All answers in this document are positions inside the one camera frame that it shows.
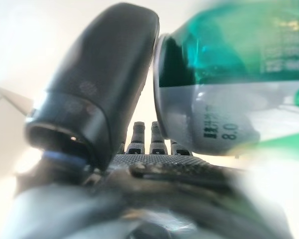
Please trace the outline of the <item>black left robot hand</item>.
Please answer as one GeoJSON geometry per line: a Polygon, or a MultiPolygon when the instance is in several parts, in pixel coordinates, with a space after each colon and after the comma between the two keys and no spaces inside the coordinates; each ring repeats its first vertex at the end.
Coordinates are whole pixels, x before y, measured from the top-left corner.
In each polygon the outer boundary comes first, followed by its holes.
{"type": "Polygon", "coordinates": [[[122,154],[159,33],[158,15],[119,3],[101,12],[64,57],[26,118],[43,151],[17,176],[1,239],[290,239],[197,157],[122,154]]]}

